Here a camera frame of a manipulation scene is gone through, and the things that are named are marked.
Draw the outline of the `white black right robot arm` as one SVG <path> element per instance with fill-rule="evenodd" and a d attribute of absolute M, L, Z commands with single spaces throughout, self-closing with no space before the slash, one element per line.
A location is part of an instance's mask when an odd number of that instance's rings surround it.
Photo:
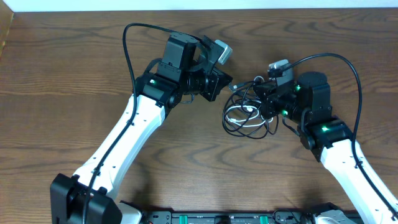
<path fill-rule="evenodd" d="M 297 124 L 303 146 L 341 185 L 364 223 L 397 223 L 397 199 L 365 158 L 354 132 L 332 114 L 325 74 L 281 75 L 254 85 L 262 115 Z"/>

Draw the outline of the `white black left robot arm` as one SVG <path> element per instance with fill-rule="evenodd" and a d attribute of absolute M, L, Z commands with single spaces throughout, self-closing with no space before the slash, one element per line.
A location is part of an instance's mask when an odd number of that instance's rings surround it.
<path fill-rule="evenodd" d="M 58 174 L 53 180 L 52 223 L 139 223 L 142 211 L 115 201 L 126 172 L 184 95 L 214 101 L 232 81 L 216 67 L 232 51 L 220 40 L 171 33 L 163 57 L 136 78 L 123 115 L 97 151 L 71 177 Z"/>

